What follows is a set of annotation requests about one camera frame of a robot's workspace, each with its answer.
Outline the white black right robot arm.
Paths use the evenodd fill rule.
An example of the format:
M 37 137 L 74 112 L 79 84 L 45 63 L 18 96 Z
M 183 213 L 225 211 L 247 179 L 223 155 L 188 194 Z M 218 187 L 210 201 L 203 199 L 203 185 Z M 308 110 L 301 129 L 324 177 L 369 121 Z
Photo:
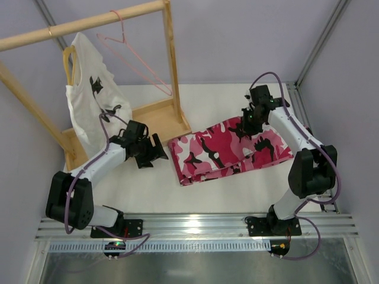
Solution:
M 284 98 L 274 98 L 266 85 L 250 88 L 249 107 L 243 109 L 242 130 L 259 134 L 264 125 L 273 127 L 294 155 L 288 174 L 288 190 L 271 205 L 265 217 L 246 217 L 251 237 L 301 235 L 297 213 L 336 182 L 337 151 L 324 146 L 294 116 Z

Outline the pink camouflage trousers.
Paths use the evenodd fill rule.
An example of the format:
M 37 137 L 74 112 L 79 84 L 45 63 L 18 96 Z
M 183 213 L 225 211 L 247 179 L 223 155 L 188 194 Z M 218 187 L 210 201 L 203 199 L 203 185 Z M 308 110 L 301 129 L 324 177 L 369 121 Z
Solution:
M 293 158 L 274 128 L 264 125 L 262 133 L 248 136 L 242 131 L 241 117 L 174 138 L 168 148 L 182 186 L 264 169 Z

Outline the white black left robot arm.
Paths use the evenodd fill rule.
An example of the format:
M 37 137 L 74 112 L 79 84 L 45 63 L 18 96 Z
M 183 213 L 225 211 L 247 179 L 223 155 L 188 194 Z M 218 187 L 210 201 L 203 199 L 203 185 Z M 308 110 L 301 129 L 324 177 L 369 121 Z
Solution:
M 126 229 L 123 212 L 106 205 L 95 205 L 94 187 L 128 159 L 140 169 L 168 156 L 158 134 L 149 134 L 146 124 L 130 120 L 117 135 L 105 135 L 105 146 L 82 166 L 70 172 L 57 172 L 51 182 L 46 216 L 61 222 L 67 234 L 93 227 L 114 236 Z

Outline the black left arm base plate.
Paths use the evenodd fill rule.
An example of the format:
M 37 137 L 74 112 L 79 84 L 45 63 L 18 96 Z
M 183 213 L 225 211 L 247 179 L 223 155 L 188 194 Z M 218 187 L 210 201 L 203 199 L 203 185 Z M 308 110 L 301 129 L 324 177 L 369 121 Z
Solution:
M 112 235 L 122 238 L 135 238 L 140 237 L 143 232 L 143 220 L 142 219 L 123 219 L 116 221 L 113 227 L 92 228 L 91 238 L 110 238 L 111 235 L 107 234 L 107 231 Z

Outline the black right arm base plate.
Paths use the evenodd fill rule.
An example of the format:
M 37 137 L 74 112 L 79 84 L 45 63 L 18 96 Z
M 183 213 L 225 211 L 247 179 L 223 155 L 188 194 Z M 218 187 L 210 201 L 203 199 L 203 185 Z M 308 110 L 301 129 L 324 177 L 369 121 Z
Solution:
M 302 235 L 298 218 L 270 221 L 268 217 L 246 217 L 245 223 L 250 237 Z

